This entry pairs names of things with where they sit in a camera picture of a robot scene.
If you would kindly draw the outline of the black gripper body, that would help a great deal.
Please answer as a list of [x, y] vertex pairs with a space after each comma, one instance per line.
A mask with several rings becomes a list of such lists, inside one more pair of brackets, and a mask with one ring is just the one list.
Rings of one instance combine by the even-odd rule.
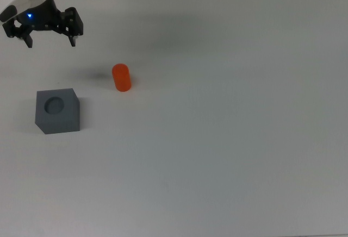
[[20, 13], [15, 18], [21, 26], [29, 27], [32, 30], [64, 31], [61, 12], [57, 9], [54, 0], [46, 0], [42, 4]]

